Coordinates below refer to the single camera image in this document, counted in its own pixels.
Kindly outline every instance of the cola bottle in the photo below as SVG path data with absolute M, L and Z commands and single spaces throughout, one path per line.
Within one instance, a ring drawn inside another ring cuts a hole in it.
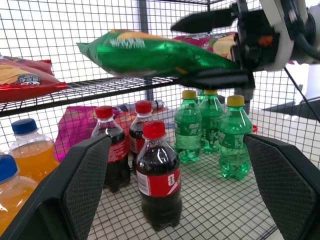
M 137 101 L 135 104 L 136 118 L 132 122 L 129 129 L 130 150 L 132 153 L 132 168 L 136 173 L 136 160 L 142 147 L 145 144 L 145 139 L 142 137 L 143 124 L 147 121 L 155 120 L 152 116 L 152 103 L 148 100 Z
M 110 135 L 108 163 L 104 178 L 104 186 L 115 193 L 119 188 L 130 183 L 130 167 L 128 164 L 128 144 L 124 130 L 114 121 L 111 106 L 99 106 L 95 109 L 97 124 L 91 137 Z
M 136 160 L 142 211 L 156 231 L 177 226 L 182 212 L 180 160 L 165 135 L 163 121 L 144 123 L 145 143 Z

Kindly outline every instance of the plastic bottle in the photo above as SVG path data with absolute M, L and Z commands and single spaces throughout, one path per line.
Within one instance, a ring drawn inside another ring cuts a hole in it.
M 219 129 L 219 165 L 225 178 L 244 179 L 251 168 L 251 161 L 244 134 L 253 130 L 253 125 L 244 110 L 245 99 L 241 95 L 229 96 L 228 110 L 221 119 Z
M 218 124 L 224 109 L 218 99 L 217 90 L 204 90 L 204 99 L 199 105 L 202 116 L 201 150 L 211 154 L 219 150 Z
M 203 89 L 196 90 L 196 103 L 198 106 L 202 103 L 203 99 L 205 98 L 205 91 Z
M 155 120 L 152 116 L 152 103 L 148 100 L 138 101 L 135 104 L 136 118 L 132 122 L 129 129 L 130 150 L 132 152 L 132 168 L 136 172 L 136 159 L 142 147 L 145 144 L 145 139 L 142 137 L 143 124 L 147 121 Z
M 11 155 L 0 155 L 0 236 L 38 185 L 18 174 L 15 159 Z
M 128 165 L 129 146 L 124 130 L 114 121 L 111 106 L 99 106 L 95 109 L 97 123 L 91 137 L 108 134 L 111 136 L 108 163 L 104 186 L 115 193 L 119 188 L 130 183 L 130 167 Z
M 54 142 L 37 132 L 37 124 L 32 118 L 15 121 L 11 126 L 16 141 L 9 154 L 19 166 L 20 176 L 41 182 L 59 165 L 54 156 Z
M 143 124 L 145 143 L 136 161 L 142 211 L 156 231 L 177 226 L 182 212 L 180 161 L 165 135 L 163 121 Z
M 182 99 L 183 102 L 174 116 L 174 148 L 182 163 L 197 162 L 201 150 L 202 117 L 196 104 L 196 92 L 185 90 L 182 92 Z

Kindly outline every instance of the red chip bag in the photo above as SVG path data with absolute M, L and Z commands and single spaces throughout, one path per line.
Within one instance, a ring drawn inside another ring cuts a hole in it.
M 0 103 L 37 98 L 67 88 L 58 81 L 51 64 L 0 56 Z

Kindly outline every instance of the green chip bag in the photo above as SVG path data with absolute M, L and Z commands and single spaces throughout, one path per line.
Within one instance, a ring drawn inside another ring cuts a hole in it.
M 114 29 L 77 46 L 83 55 L 115 76 L 181 77 L 208 68 L 239 68 L 201 47 L 144 32 Z

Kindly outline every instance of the bottle label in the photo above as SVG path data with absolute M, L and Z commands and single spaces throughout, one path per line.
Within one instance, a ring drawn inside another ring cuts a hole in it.
M 109 149 L 108 163 L 120 161 L 128 154 L 126 149 L 126 140 L 112 144 Z
M 200 148 L 201 124 L 175 121 L 176 145 L 178 148 L 195 150 Z
M 145 139 L 143 138 L 133 138 L 130 136 L 130 150 L 135 154 L 139 154 L 141 149 L 145 144 Z
M 214 145 L 218 140 L 218 124 L 221 116 L 202 116 L 202 138 Z
M 180 167 L 161 176 L 147 176 L 136 171 L 140 192 L 150 197 L 167 197 L 181 187 Z
M 228 149 L 245 149 L 244 134 L 231 134 L 219 131 L 218 139 L 221 146 Z

